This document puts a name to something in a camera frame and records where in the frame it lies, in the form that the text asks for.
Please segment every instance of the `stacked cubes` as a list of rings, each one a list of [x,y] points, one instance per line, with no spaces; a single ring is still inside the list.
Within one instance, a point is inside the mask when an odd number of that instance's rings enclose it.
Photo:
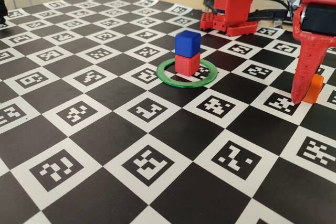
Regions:
[[[200,68],[201,35],[183,31],[175,36],[175,71],[192,76]]]

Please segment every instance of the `red cube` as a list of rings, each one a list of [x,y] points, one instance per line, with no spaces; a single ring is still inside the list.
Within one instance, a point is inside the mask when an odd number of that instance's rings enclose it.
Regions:
[[[175,55],[175,71],[185,76],[192,76],[200,68],[200,53],[192,58]]]

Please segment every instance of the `blue cube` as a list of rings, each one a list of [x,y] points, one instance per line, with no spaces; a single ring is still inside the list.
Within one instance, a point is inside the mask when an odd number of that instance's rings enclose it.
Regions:
[[[175,36],[175,53],[192,58],[201,48],[201,35],[193,31],[183,31]]]

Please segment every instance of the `green ring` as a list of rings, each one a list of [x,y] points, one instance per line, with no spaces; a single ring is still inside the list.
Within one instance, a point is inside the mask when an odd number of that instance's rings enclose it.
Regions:
[[[178,88],[202,87],[202,86],[205,86],[213,82],[216,79],[217,74],[218,74],[218,71],[215,65],[213,65],[210,61],[201,59],[201,64],[207,67],[210,71],[209,75],[205,79],[200,80],[200,81],[193,81],[193,82],[175,81],[169,78],[168,76],[166,76],[166,74],[164,73],[164,70],[174,63],[175,63],[174,58],[165,60],[164,62],[160,63],[160,65],[157,67],[157,70],[156,70],[156,74],[158,75],[158,78],[161,81],[163,81],[164,83],[170,86],[174,86],[174,87],[178,87]]]

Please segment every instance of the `table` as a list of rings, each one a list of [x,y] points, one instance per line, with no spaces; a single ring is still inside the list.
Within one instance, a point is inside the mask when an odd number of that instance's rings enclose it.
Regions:
[[[158,0],[65,0],[0,27],[0,222],[334,223],[336,49],[317,104],[290,102],[299,44],[198,31]],[[174,36],[202,35],[206,87],[163,84]],[[168,68],[183,81],[192,77]]]

